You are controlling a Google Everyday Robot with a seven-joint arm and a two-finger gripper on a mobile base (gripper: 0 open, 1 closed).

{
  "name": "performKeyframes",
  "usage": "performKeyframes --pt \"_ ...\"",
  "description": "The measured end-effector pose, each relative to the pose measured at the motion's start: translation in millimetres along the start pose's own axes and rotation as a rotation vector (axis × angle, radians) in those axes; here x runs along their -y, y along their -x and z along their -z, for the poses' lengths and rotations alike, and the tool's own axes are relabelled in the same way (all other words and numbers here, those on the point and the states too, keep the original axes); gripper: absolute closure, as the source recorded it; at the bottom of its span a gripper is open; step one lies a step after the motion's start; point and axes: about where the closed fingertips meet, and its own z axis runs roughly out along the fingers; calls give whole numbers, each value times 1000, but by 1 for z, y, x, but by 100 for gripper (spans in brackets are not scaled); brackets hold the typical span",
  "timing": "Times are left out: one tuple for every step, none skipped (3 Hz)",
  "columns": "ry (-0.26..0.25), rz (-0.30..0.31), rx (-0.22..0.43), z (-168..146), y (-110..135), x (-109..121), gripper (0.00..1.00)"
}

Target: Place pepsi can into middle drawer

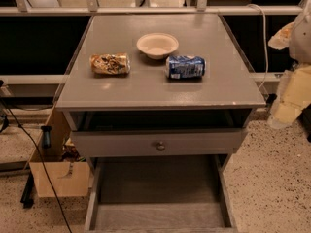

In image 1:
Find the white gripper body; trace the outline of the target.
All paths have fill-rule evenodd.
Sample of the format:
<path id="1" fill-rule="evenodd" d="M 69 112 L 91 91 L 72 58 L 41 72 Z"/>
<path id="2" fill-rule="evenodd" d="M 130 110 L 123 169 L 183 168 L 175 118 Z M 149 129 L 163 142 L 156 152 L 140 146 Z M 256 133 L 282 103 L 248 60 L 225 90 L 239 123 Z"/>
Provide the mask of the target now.
<path id="1" fill-rule="evenodd" d="M 311 63 L 311 18 L 300 13 L 294 21 L 290 43 L 290 57 L 299 63 Z"/>

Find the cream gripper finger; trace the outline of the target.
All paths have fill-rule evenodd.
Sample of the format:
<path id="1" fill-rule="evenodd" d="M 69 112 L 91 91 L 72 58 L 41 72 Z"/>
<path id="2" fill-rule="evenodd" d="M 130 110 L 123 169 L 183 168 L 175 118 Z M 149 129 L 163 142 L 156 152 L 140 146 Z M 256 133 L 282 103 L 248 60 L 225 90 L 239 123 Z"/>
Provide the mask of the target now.
<path id="1" fill-rule="evenodd" d="M 274 49 L 281 50 L 289 46 L 292 30 L 294 24 L 288 23 L 283 26 L 271 39 L 268 41 L 268 45 Z"/>
<path id="2" fill-rule="evenodd" d="M 311 66 L 299 65 L 281 77 L 277 98 L 269 112 L 268 125 L 273 129 L 291 126 L 310 104 Z"/>

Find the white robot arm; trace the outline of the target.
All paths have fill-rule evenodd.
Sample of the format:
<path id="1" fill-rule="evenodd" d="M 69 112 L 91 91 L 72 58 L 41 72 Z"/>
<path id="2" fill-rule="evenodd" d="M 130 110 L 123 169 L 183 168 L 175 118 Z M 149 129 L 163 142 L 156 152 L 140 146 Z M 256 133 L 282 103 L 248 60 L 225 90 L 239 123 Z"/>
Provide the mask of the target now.
<path id="1" fill-rule="evenodd" d="M 311 105 L 311 0 L 304 0 L 302 11 L 294 22 L 282 27 L 268 45 L 289 49 L 297 62 L 293 71 L 285 71 L 277 88 L 268 124 L 274 129 L 290 126 Z"/>

